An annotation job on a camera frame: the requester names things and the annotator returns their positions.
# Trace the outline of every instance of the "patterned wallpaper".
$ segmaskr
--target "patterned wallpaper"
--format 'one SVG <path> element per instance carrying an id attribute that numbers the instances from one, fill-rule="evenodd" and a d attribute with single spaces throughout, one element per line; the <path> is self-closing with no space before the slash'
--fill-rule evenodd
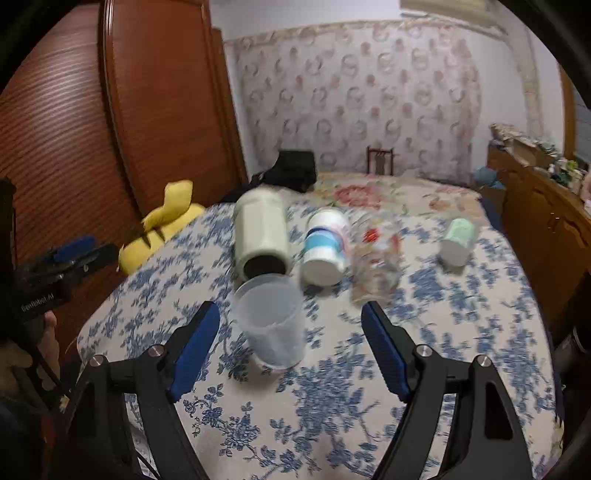
<path id="1" fill-rule="evenodd" d="M 305 148 L 320 171 L 365 171 L 370 145 L 395 149 L 397 175 L 469 179 L 481 94 L 460 29 L 354 22 L 245 37 L 236 47 L 263 168 L 280 148 Z"/>

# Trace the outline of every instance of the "wooden dresser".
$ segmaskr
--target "wooden dresser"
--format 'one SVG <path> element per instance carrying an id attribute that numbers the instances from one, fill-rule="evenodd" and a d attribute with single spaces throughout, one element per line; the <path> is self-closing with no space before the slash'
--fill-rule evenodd
<path id="1" fill-rule="evenodd" d="M 591 219 L 576 195 L 510 153 L 490 147 L 487 165 L 507 189 L 507 238 L 554 340 L 560 340 L 572 327 L 564 310 L 591 272 Z"/>

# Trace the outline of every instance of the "window blind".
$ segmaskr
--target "window blind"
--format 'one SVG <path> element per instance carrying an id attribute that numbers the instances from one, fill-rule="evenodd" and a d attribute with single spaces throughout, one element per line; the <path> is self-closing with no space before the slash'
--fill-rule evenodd
<path id="1" fill-rule="evenodd" d="M 401 0 L 400 7 L 459 18 L 486 27 L 496 24 L 487 0 Z"/>
<path id="2" fill-rule="evenodd" d="M 577 89 L 573 88 L 573 90 L 576 118 L 574 154 L 581 160 L 591 164 L 591 110 L 587 108 Z"/>

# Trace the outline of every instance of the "white thermos bottle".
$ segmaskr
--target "white thermos bottle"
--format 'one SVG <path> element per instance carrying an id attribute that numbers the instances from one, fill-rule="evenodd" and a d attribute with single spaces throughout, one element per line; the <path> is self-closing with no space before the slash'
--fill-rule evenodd
<path id="1" fill-rule="evenodd" d="M 242 195 L 234 208 L 238 276 L 249 280 L 266 273 L 287 275 L 293 262 L 281 196 L 260 187 Z"/>

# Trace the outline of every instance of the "blue cloth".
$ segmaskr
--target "blue cloth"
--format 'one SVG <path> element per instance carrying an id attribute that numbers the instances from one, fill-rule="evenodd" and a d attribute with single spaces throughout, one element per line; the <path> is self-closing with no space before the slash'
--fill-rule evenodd
<path id="1" fill-rule="evenodd" d="M 503 230 L 503 222 L 501 220 L 501 212 L 497 212 L 494 204 L 487 198 L 480 197 L 478 199 L 482 208 L 484 208 L 484 213 L 486 214 L 486 218 L 497 232 L 505 234 Z"/>
<path id="2" fill-rule="evenodd" d="M 496 182 L 494 182 L 491 185 L 491 187 L 494 188 L 494 189 L 501 189 L 501 190 L 506 190 L 507 189 L 499 180 L 497 180 Z"/>
<path id="3" fill-rule="evenodd" d="M 496 172 L 492 168 L 482 167 L 472 173 L 472 178 L 477 184 L 492 185 L 496 182 Z"/>
<path id="4" fill-rule="evenodd" d="M 287 209 L 292 276 L 299 280 L 308 203 Z M 177 411 L 211 478 L 353 479 L 371 476 L 405 405 L 391 394 L 361 328 L 361 306 L 351 302 L 353 275 L 331 288 L 303 286 L 307 349 L 287 371 L 257 365 L 233 307 L 233 205 L 197 217 L 121 284 L 82 328 L 84 361 L 136 357 L 164 343 L 203 300 L 220 308 L 219 333 L 193 391 Z M 364 213 L 347 210 L 353 222 Z M 555 394 L 550 353 L 530 285 L 506 239 L 483 228 L 462 274 L 437 260 L 445 220 L 402 216 L 404 271 L 384 308 L 415 343 L 448 358 L 491 357 L 524 427 L 535 474 L 551 458 Z M 139 451 L 138 404 L 127 397 Z M 434 476 L 443 458 L 454 396 L 447 395 L 426 463 Z"/>

